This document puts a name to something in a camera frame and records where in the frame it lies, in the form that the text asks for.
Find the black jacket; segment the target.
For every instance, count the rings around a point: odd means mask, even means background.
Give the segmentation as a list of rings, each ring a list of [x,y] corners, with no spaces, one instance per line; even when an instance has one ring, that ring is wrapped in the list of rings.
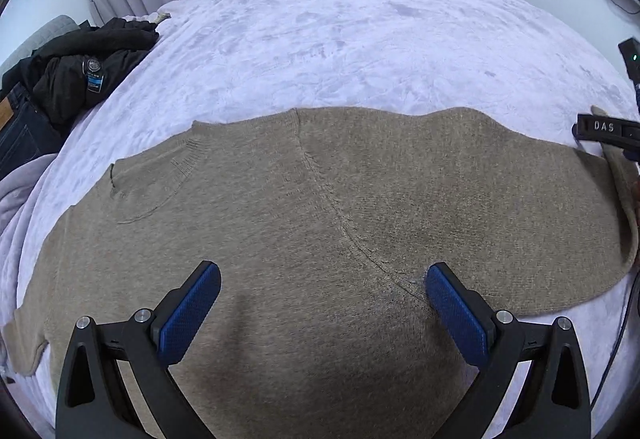
[[[22,58],[2,76],[1,95],[17,86],[59,132],[105,101],[146,58],[160,34],[157,24],[113,18],[87,23]]]

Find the brown knit sweater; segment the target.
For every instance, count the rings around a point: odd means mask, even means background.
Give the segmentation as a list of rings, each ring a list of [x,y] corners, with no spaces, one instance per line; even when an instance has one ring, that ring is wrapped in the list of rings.
[[[637,177],[468,108],[197,122],[64,212],[2,335],[18,373],[59,377],[81,315],[125,320],[210,260],[221,293],[174,375],[216,436],[429,438],[466,370],[427,268],[519,317],[584,303],[636,258]]]

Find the lavender plush bed blanket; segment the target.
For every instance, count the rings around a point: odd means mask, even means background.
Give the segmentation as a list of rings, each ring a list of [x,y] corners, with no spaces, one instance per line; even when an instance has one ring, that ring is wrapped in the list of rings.
[[[177,0],[167,9],[157,45],[76,122],[38,182],[24,243],[13,255],[17,268],[1,273],[2,332],[64,212],[115,162],[197,122],[230,125],[317,108],[407,116],[468,108],[527,138],[579,150],[570,133],[577,113],[634,111],[631,87],[615,68],[523,0]],[[603,148],[579,151],[597,156]],[[630,279],[631,268],[597,297],[524,318],[568,315],[597,385]],[[60,377],[47,359],[30,375],[14,371],[52,428]]]

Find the lavender folded throw blanket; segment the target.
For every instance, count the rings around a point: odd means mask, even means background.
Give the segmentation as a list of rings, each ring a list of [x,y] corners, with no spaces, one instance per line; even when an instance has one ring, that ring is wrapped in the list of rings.
[[[26,162],[1,180],[1,273],[17,268],[13,258],[24,243],[26,230],[32,219],[35,200],[39,194],[38,182],[55,160],[47,154]]]

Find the grey quilted headboard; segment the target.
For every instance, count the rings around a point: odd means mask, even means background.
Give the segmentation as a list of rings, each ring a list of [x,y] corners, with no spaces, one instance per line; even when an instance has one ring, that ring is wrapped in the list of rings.
[[[21,43],[1,64],[1,74],[12,68],[16,63],[28,58],[32,52],[42,47],[52,39],[74,32],[79,25],[67,15],[59,15],[47,24],[42,25]]]

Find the dark blue jeans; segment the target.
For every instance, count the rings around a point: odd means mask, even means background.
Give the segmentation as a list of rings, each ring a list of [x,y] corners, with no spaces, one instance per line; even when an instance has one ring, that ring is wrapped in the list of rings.
[[[17,84],[1,100],[1,178],[40,156],[58,153],[62,136]]]

